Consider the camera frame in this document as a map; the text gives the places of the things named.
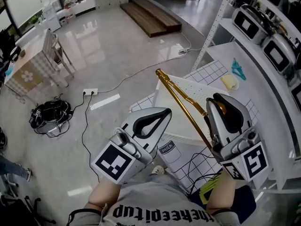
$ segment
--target gray t-shirt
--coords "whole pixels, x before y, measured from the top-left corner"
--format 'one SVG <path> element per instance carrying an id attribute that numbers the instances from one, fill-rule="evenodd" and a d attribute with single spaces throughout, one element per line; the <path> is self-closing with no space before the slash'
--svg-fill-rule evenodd
<path id="1" fill-rule="evenodd" d="M 116 204 L 103 215 L 92 209 L 72 212 L 70 226 L 238 226 L 238 216 L 221 211 L 214 217 L 190 202 L 178 190 L 154 182 L 129 186 L 120 191 Z"/>

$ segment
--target wooden board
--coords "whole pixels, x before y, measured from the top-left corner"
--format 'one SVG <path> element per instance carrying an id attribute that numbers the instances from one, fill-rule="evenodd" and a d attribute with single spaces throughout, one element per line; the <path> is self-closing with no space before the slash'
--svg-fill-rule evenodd
<path id="1" fill-rule="evenodd" d="M 136 4 L 124 3 L 120 5 L 142 30 L 151 38 L 168 33 L 167 30 L 151 15 Z"/>
<path id="2" fill-rule="evenodd" d="M 168 13 L 157 7 L 155 4 L 147 0 L 132 0 L 133 3 L 143 8 L 152 17 L 157 19 L 168 32 L 177 32 L 181 30 L 182 24 L 170 16 Z"/>

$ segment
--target table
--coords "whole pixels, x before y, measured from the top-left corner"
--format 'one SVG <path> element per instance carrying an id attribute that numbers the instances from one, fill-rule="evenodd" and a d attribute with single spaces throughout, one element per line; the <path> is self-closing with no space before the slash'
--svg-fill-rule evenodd
<path id="1" fill-rule="evenodd" d="M 19 57 L 16 62 L 10 63 L 13 71 L 6 76 L 4 85 L 17 98 L 27 97 L 35 103 L 28 93 L 44 79 L 52 80 L 57 86 L 68 86 L 56 71 L 57 63 L 53 60 L 55 52 L 52 49 L 54 39 L 52 32 L 45 30 L 22 48 L 26 52 L 23 58 Z"/>
<path id="2" fill-rule="evenodd" d="M 187 74 L 184 76 L 184 78 L 227 91 L 220 77 L 228 73 L 228 69 L 218 60 L 215 60 L 191 72 L 190 74 Z M 260 119 L 259 111 L 257 106 L 254 105 L 253 101 L 248 96 L 248 93 L 246 93 L 246 89 L 243 86 L 243 81 L 240 78 L 238 80 L 241 84 L 240 88 L 238 90 L 232 90 L 228 92 L 231 96 L 246 106 L 250 113 L 252 122 L 255 125 Z M 129 112 L 131 113 L 151 107 L 154 96 L 155 93 L 133 104 L 130 106 Z M 202 155 L 195 155 L 194 159 L 191 161 L 194 153 L 199 152 L 206 156 L 213 157 L 205 144 L 203 146 L 197 146 L 179 143 L 177 141 L 165 140 L 164 135 L 158 143 L 158 155 L 165 162 L 171 174 L 173 174 L 173 176 L 179 181 L 180 185 L 187 192 L 190 192 L 193 182 L 198 177 L 206 174 L 216 173 L 222 168 L 214 158 L 207 158 Z M 207 178 L 198 181 L 193 188 L 193 192 L 198 190 L 208 180 L 209 179 Z"/>

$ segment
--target metal shelving unit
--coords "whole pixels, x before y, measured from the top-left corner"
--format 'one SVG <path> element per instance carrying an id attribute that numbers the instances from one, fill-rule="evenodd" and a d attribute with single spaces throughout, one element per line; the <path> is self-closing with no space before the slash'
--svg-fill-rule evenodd
<path id="1" fill-rule="evenodd" d="M 282 20 L 284 26 L 301 41 L 301 32 L 276 6 L 268 0 L 258 1 L 273 11 Z M 229 67 L 230 71 L 233 58 L 236 58 L 247 77 L 243 91 L 248 91 L 252 100 L 257 102 L 256 106 L 260 108 L 261 134 L 266 141 L 272 165 L 272 171 L 268 171 L 254 181 L 255 187 L 271 192 L 283 190 L 285 193 L 301 192 L 301 186 L 299 187 L 301 184 L 288 186 L 291 178 L 301 180 L 301 160 L 294 156 L 300 155 L 301 112 L 290 93 L 286 80 L 277 73 L 260 46 L 253 44 L 234 26 L 232 19 L 223 17 L 228 3 L 229 0 L 223 0 L 192 71 L 197 69 L 205 53 L 208 53 L 214 60 L 219 60 L 225 67 Z M 212 39 L 219 26 L 231 33 L 244 49 L 235 42 L 211 47 Z M 273 187 L 265 186 L 267 184 L 272 184 Z"/>

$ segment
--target yellow sponge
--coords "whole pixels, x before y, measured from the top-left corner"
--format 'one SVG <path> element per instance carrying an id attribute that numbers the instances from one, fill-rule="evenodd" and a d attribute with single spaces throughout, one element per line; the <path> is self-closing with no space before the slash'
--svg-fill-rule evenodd
<path id="1" fill-rule="evenodd" d="M 226 74 L 221 77 L 222 82 L 225 84 L 228 90 L 231 90 L 234 86 L 236 86 L 237 80 L 233 76 L 233 74 Z"/>

